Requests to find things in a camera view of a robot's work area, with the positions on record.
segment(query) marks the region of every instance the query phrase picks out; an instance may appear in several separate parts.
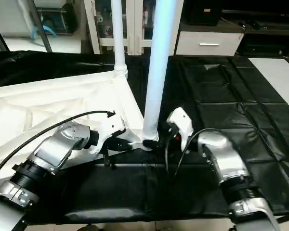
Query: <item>black leather surface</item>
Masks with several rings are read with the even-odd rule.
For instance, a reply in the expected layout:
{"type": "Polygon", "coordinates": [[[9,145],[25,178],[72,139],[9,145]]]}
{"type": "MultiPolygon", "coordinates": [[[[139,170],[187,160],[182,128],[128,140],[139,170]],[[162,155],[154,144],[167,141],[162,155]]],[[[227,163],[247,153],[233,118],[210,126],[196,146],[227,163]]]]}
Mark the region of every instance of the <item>black leather surface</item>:
{"type": "MultiPolygon", "coordinates": [[[[149,57],[127,57],[128,83],[142,113],[148,65],[149,57]]],[[[112,68],[112,56],[0,53],[0,86],[112,68]]],[[[160,121],[178,106],[195,130],[214,127],[228,134],[274,214],[289,214],[289,106],[248,59],[171,57],[160,121]]],[[[134,150],[112,158],[115,169],[99,160],[61,171],[45,190],[33,222],[227,216],[215,175],[197,153],[185,156],[174,182],[165,174],[163,153],[134,150]]],[[[170,162],[178,159],[174,154],[170,162]]]]}

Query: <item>white pole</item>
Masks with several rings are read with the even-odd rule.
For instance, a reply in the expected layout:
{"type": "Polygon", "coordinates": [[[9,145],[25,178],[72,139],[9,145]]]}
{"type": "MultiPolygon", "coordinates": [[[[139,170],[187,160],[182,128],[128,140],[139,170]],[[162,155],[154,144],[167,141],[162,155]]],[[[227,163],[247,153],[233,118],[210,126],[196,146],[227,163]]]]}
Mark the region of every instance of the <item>white pole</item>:
{"type": "Polygon", "coordinates": [[[115,41],[115,75],[127,74],[123,44],[123,18],[121,0],[111,0],[112,29],[115,41]]]}
{"type": "Polygon", "coordinates": [[[163,95],[177,0],[157,0],[154,16],[143,140],[158,140],[158,117],[163,95]]]}

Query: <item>drawer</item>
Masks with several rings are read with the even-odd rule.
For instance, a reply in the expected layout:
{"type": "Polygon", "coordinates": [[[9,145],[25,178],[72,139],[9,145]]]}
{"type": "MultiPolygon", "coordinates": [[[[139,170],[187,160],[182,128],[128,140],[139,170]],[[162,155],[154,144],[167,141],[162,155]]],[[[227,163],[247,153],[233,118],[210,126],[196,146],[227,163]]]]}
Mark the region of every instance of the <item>drawer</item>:
{"type": "Polygon", "coordinates": [[[242,38],[241,33],[182,31],[176,54],[233,56],[242,38]]]}

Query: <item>black box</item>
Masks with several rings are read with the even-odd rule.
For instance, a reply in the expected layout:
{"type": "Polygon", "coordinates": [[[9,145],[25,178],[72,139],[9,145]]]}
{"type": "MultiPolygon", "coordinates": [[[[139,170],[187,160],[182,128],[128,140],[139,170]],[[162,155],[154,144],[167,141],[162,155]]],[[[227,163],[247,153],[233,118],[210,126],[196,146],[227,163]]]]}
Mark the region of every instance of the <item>black box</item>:
{"type": "Polygon", "coordinates": [[[222,13],[222,5],[210,1],[185,0],[184,18],[190,25],[215,26],[222,13]]]}

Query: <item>black cable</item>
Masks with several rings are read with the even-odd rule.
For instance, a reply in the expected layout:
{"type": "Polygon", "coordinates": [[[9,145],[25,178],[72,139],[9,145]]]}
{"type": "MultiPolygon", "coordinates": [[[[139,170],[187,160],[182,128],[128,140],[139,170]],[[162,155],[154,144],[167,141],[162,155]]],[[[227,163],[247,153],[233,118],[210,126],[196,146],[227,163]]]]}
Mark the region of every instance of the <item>black cable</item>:
{"type": "Polygon", "coordinates": [[[169,172],[169,165],[168,165],[168,149],[169,149],[169,143],[171,141],[171,139],[179,132],[179,128],[172,123],[171,124],[171,131],[170,131],[170,135],[168,136],[167,140],[166,140],[166,145],[165,145],[165,169],[166,172],[168,174],[168,176],[170,177],[170,172],[169,172]]]}
{"type": "Polygon", "coordinates": [[[169,173],[169,166],[168,166],[168,149],[169,149],[169,143],[171,139],[173,138],[173,134],[171,132],[170,136],[167,138],[166,145],[165,145],[165,168],[168,176],[170,175],[169,173]]]}
{"type": "Polygon", "coordinates": [[[193,135],[188,139],[188,141],[187,141],[187,143],[186,143],[186,146],[185,146],[185,148],[184,148],[184,150],[183,150],[183,152],[182,152],[181,159],[180,159],[180,161],[179,161],[179,164],[178,164],[178,166],[177,166],[177,169],[176,169],[176,171],[175,171],[175,173],[174,173],[173,178],[175,178],[175,177],[177,176],[178,171],[179,171],[179,168],[180,168],[181,163],[182,163],[182,160],[183,160],[183,157],[185,156],[185,154],[186,154],[186,152],[187,152],[187,148],[188,148],[188,146],[190,145],[190,143],[192,142],[192,140],[193,140],[196,136],[198,136],[201,132],[207,131],[207,130],[218,131],[218,130],[215,129],[215,128],[205,128],[205,129],[202,129],[202,130],[196,132],[195,134],[193,134],[193,135]]]}
{"type": "Polygon", "coordinates": [[[34,141],[37,137],[43,135],[44,133],[56,128],[57,126],[60,126],[66,122],[69,122],[73,119],[82,117],[82,116],[86,116],[89,114],[96,114],[96,113],[106,113],[108,115],[108,117],[113,116],[115,113],[113,112],[109,112],[109,111],[89,111],[89,112],[85,112],[85,113],[81,113],[75,116],[72,116],[68,119],[65,119],[59,123],[56,123],[48,128],[46,128],[43,131],[40,131],[38,134],[36,134],[35,136],[31,137],[29,140],[25,141],[23,144],[21,144],[19,147],[17,147],[14,151],[12,151],[1,163],[0,163],[0,170],[3,168],[3,166],[19,151],[21,150],[23,147],[25,147],[26,145],[28,145],[29,143],[31,143],[32,141],[34,141]]]}

